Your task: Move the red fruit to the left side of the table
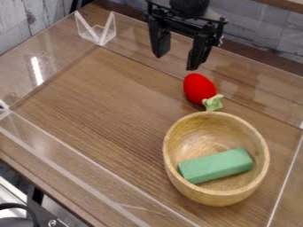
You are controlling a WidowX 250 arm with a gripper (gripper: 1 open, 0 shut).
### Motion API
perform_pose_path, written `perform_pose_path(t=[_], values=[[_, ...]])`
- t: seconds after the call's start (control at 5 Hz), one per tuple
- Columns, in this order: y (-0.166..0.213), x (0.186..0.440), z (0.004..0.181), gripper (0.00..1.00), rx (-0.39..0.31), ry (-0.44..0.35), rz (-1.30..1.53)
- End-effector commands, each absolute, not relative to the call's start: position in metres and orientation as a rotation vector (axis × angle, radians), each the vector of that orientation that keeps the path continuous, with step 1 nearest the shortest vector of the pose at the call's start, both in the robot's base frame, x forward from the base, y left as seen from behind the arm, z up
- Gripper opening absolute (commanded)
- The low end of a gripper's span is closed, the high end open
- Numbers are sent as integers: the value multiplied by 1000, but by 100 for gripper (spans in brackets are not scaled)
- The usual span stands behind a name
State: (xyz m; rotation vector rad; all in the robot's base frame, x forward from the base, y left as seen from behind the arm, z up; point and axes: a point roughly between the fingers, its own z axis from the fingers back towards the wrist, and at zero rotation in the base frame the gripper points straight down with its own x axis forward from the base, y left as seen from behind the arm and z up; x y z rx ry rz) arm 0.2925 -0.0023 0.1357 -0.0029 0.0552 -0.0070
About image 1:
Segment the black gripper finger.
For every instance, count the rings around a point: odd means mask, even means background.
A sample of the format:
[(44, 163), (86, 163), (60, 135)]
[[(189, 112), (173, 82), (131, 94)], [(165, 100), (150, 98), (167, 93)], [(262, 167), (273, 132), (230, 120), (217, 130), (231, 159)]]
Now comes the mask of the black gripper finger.
[(194, 71), (207, 61), (210, 52), (215, 45), (214, 33), (199, 32), (194, 36), (194, 46), (189, 53), (187, 70)]
[(151, 50), (157, 58), (163, 57), (171, 50), (171, 32), (166, 29), (161, 20), (150, 18)]

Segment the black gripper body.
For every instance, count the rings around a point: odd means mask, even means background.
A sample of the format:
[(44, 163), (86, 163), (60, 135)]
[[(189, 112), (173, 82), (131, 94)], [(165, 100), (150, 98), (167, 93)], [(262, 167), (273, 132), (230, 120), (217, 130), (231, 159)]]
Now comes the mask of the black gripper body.
[(175, 33), (194, 35), (197, 32), (214, 33), (215, 45), (223, 42), (225, 25), (229, 20), (210, 7), (210, 0), (170, 0), (162, 4), (161, 0), (147, 1), (147, 13), (166, 22), (165, 27)]

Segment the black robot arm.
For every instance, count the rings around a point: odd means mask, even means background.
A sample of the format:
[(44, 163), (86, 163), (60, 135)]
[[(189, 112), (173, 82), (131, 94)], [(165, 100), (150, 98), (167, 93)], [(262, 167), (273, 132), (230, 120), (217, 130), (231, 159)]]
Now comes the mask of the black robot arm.
[(167, 5), (157, 0), (146, 2), (155, 57), (162, 58), (170, 52), (173, 33), (185, 35), (194, 39), (186, 70), (197, 70), (207, 61), (213, 48), (223, 44), (226, 16), (209, 8), (210, 0), (170, 0)]

